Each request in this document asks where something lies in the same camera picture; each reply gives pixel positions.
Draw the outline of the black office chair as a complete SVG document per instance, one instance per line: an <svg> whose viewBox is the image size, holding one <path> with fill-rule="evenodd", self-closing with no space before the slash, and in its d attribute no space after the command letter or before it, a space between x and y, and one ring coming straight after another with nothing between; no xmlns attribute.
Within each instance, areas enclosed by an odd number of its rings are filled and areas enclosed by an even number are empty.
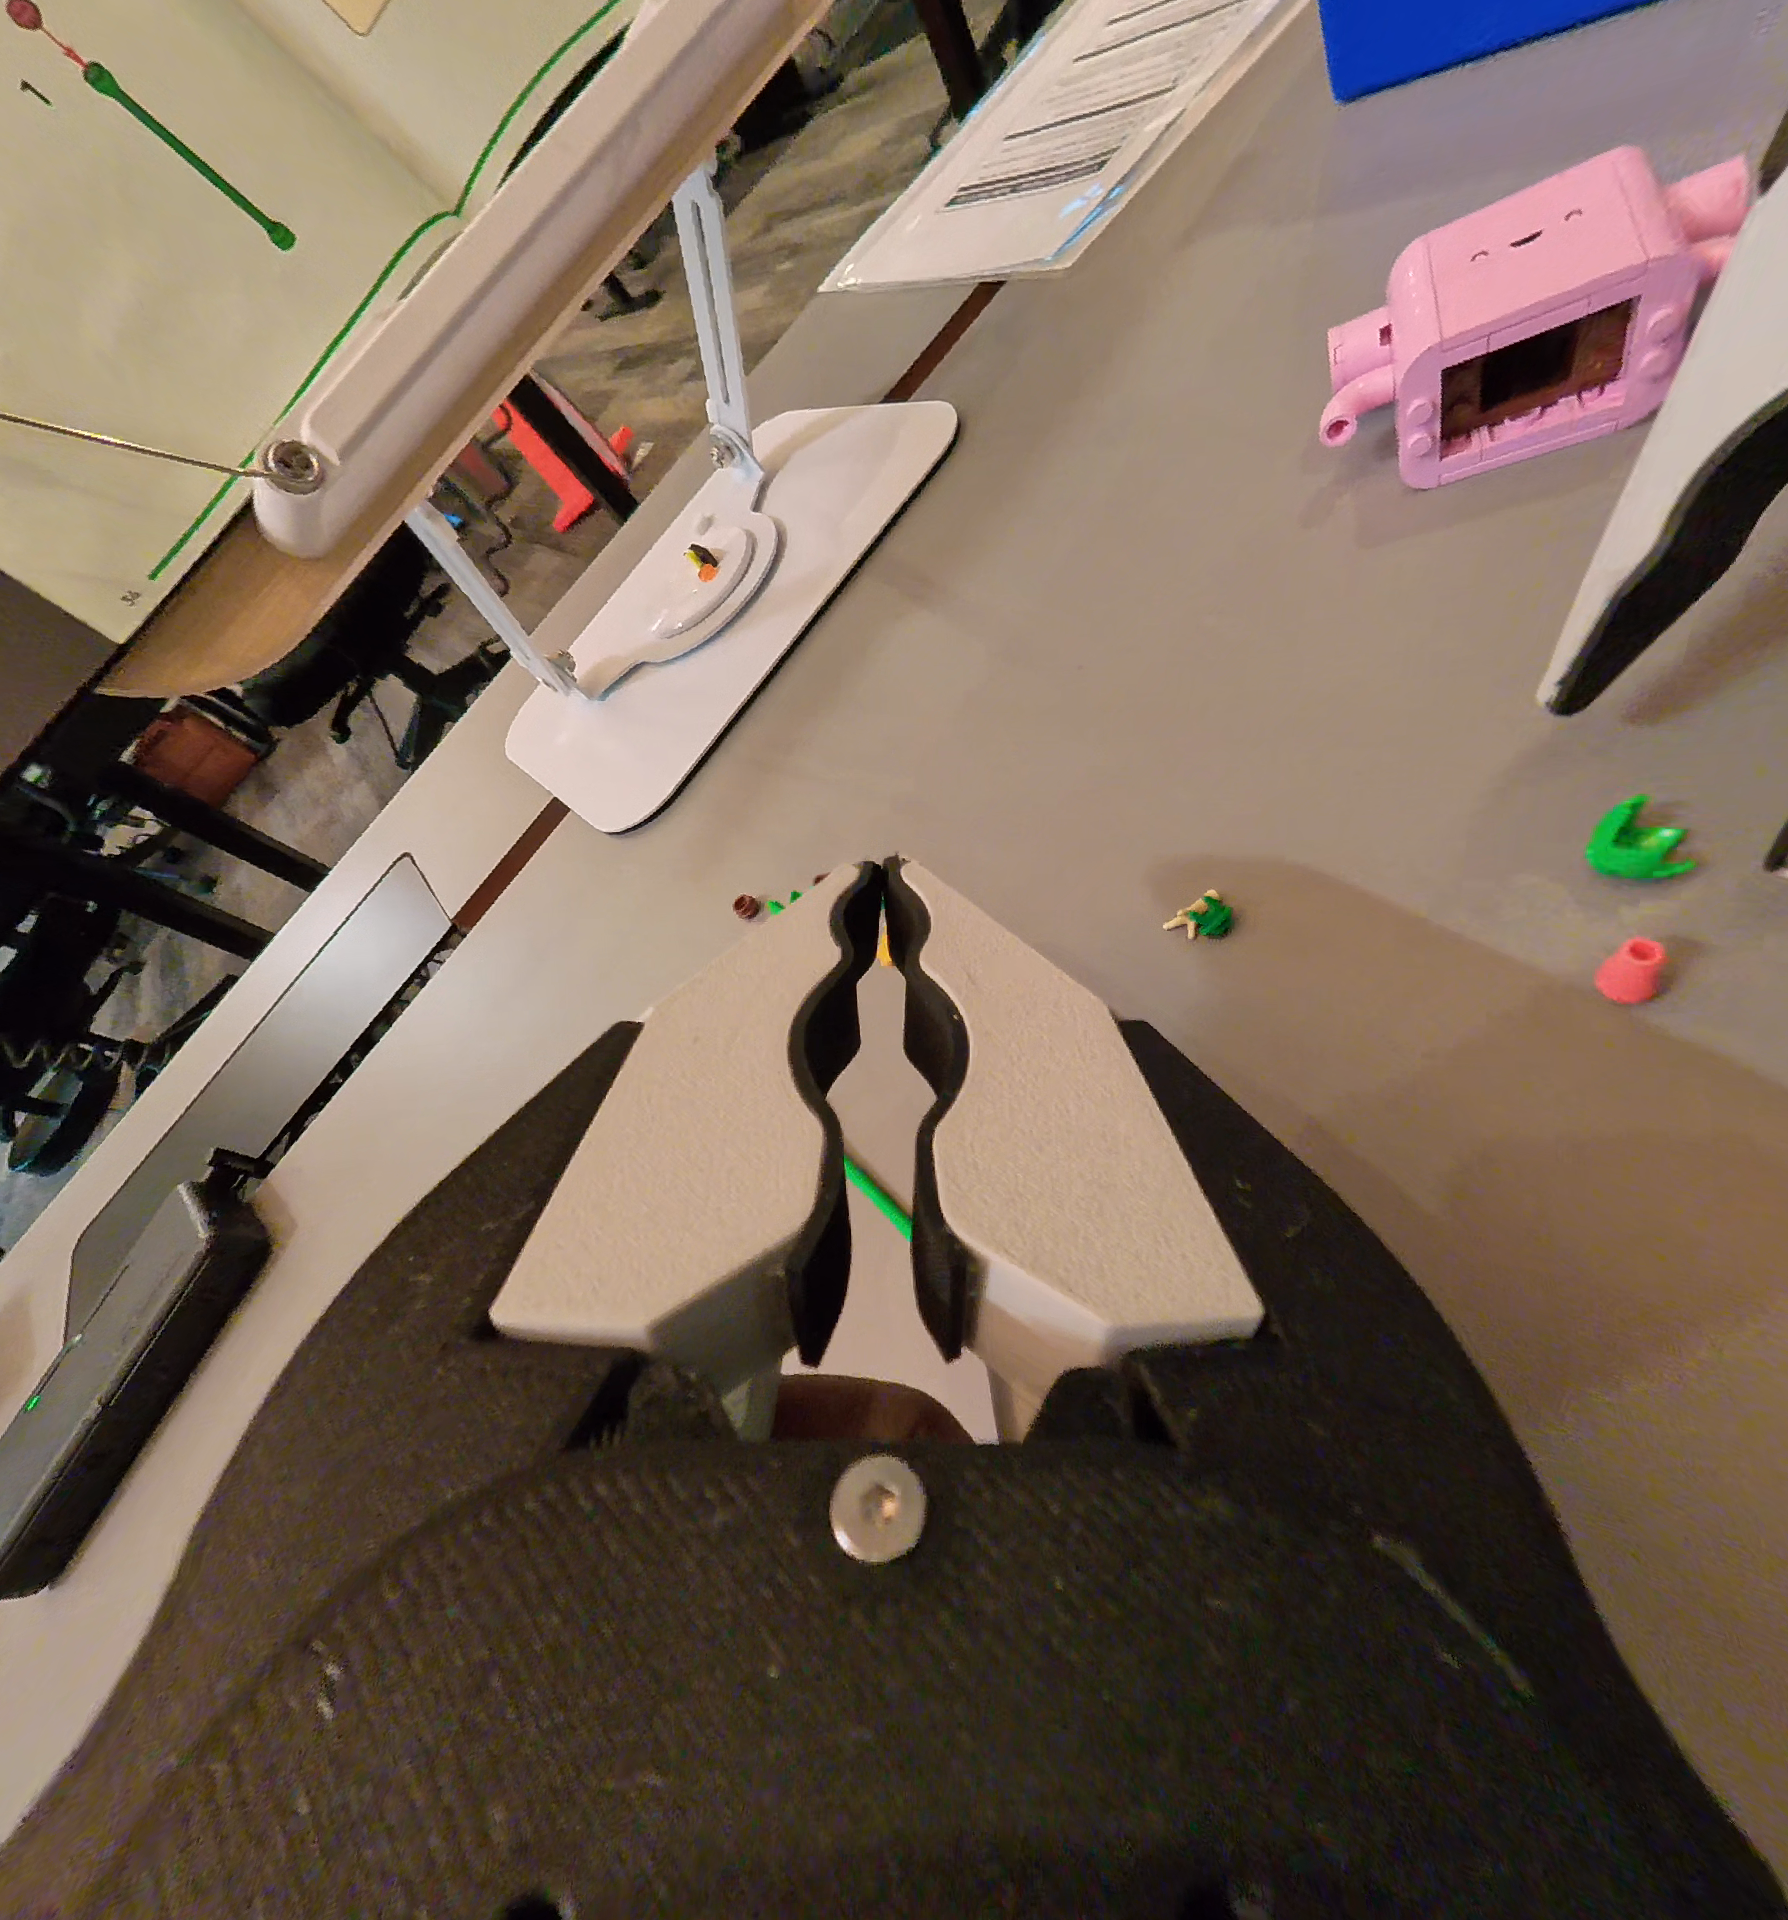
<svg viewBox="0 0 1788 1920"><path fill-rule="evenodd" d="M414 771L508 660L500 638L443 670L411 657L417 625L440 612L446 597L450 583L430 580L421 542L388 544L292 651L238 682L235 698L266 731L305 725L334 708L331 737L346 741L357 708L373 698L382 677L395 677L411 693L411 719L388 744L395 764Z"/></svg>

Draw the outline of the black power bank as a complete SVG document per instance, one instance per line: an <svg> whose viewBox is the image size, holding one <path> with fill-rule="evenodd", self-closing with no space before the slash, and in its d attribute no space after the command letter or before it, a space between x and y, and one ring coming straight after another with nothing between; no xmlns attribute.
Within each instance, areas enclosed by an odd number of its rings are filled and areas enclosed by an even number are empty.
<svg viewBox="0 0 1788 1920"><path fill-rule="evenodd" d="M262 1167L170 1189L0 1434L0 1601L55 1582L263 1270Z"/></svg>

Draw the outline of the red plastic floor object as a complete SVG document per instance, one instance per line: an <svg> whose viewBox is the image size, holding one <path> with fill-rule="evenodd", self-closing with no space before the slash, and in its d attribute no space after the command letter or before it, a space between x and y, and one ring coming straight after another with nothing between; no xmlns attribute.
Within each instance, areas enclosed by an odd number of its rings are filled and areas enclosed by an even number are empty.
<svg viewBox="0 0 1788 1920"><path fill-rule="evenodd" d="M604 434L568 397L562 397L556 389L549 390L552 403L556 410L571 421L571 428L591 444L595 455L606 460L606 467L617 474L626 477L626 473L636 467L636 428L632 425L617 425L616 431ZM489 425L501 431L523 455L523 463L532 467L549 493L556 497L556 510L552 515L555 532L571 531L581 518L585 518L595 510L595 493L582 477L574 473L574 467L549 445L540 428L524 423L518 415L513 415L513 406L501 403L489 415Z"/></svg>

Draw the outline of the blue plastic bin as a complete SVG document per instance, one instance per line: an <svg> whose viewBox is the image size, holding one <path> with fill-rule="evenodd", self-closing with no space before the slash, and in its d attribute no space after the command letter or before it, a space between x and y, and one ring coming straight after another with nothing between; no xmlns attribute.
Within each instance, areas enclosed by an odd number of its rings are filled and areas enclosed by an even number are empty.
<svg viewBox="0 0 1788 1920"><path fill-rule="evenodd" d="M1366 99L1642 1L1317 1L1328 87Z"/></svg>

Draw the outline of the black backing board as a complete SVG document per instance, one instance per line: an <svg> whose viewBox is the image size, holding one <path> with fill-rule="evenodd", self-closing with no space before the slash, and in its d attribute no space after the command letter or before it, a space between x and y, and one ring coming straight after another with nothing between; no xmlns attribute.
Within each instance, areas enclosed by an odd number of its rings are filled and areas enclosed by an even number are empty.
<svg viewBox="0 0 1788 1920"><path fill-rule="evenodd" d="M112 644L0 570L0 793L28 763L77 767L134 731L137 700L95 693Z"/></svg>

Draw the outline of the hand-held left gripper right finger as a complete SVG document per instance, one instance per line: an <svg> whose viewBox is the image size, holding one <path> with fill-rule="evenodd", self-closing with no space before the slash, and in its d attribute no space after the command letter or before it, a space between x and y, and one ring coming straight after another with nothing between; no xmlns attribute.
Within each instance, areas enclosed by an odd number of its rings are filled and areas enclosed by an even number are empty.
<svg viewBox="0 0 1788 1920"><path fill-rule="evenodd" d="M886 863L932 1091L912 1262L945 1360L1070 1370L1257 1333L1266 1304L1111 1009L916 861Z"/></svg>

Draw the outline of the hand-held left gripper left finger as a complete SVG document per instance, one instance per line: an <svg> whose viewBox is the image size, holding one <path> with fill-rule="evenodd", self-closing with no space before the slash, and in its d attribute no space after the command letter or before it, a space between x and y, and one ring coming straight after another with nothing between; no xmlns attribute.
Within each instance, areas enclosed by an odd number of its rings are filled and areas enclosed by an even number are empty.
<svg viewBox="0 0 1788 1920"><path fill-rule="evenodd" d="M508 1336L693 1370L825 1356L854 1231L832 1082L886 876L854 861L662 996L501 1282Z"/></svg>

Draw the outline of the instruction booklet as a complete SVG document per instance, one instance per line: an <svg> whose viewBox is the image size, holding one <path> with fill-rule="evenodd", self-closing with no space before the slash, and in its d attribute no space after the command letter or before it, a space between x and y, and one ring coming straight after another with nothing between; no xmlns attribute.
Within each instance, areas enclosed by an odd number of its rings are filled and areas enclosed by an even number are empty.
<svg viewBox="0 0 1788 1920"><path fill-rule="evenodd" d="M111 644L637 1L0 1L0 570Z"/></svg>

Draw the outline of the paper sheet in clear sleeve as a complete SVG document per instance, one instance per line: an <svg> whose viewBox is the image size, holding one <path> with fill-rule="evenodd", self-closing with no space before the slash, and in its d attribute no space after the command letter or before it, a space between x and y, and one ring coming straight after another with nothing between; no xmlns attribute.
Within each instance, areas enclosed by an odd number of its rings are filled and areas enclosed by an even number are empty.
<svg viewBox="0 0 1788 1920"><path fill-rule="evenodd" d="M1063 268L1298 1L1069 1L835 260L825 293Z"/></svg>

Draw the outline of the brown floor box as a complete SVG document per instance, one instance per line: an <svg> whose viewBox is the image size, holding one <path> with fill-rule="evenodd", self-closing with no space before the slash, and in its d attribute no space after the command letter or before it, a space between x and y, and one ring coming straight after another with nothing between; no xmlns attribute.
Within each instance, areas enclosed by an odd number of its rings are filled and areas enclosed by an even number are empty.
<svg viewBox="0 0 1788 1920"><path fill-rule="evenodd" d="M128 744L138 776L222 809L273 748L188 700L163 708Z"/></svg>

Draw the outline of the pink toy toaster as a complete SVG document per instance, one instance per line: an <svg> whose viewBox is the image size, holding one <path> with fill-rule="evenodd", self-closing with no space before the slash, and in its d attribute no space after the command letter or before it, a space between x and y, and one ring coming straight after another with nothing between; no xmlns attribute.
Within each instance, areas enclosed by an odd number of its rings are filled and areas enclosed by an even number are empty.
<svg viewBox="0 0 1788 1920"><path fill-rule="evenodd" d="M1659 181L1623 144L1420 235L1328 329L1317 441L1389 407L1401 480L1433 490L1646 421L1749 203L1745 155Z"/></svg>

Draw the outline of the green toy stem red tip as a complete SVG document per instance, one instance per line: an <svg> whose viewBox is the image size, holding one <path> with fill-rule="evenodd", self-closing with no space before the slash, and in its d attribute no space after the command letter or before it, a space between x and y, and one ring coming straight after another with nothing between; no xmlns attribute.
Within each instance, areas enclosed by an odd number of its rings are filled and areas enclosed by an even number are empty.
<svg viewBox="0 0 1788 1920"><path fill-rule="evenodd" d="M915 1214L905 1209L905 1202L883 1186L871 1167L864 1167L849 1150L841 1154L841 1173L848 1186L874 1209L883 1214L883 1221L903 1236L903 1241L912 1247L915 1244Z"/></svg>

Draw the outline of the white book stand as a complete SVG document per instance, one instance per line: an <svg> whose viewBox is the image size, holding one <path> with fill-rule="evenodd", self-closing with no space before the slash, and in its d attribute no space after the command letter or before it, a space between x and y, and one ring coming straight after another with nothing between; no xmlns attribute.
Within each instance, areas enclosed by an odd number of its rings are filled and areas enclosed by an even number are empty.
<svg viewBox="0 0 1788 1920"><path fill-rule="evenodd" d="M472 599L537 690L505 750L597 831L656 816L883 539L957 436L945 400L781 410L754 423L711 154L820 1L659 1L545 142L354 344L334 351L250 451L202 458L0 400L15 434L55 434L251 486L254 558L334 597L401 522ZM597 612L561 599L527 632L487 590L430 483L674 203L709 381L711 474ZM698 584L684 544L719 553Z"/></svg>

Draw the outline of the green toy leaf cup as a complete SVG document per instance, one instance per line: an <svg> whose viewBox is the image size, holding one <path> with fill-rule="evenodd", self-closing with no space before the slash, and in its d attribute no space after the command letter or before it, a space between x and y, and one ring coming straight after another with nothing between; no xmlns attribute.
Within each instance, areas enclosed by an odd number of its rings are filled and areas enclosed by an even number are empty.
<svg viewBox="0 0 1788 1920"><path fill-rule="evenodd" d="M1608 879L1668 880L1698 870L1698 858L1682 851L1687 828L1652 821L1652 798L1633 793L1608 806L1582 845L1584 863Z"/></svg>

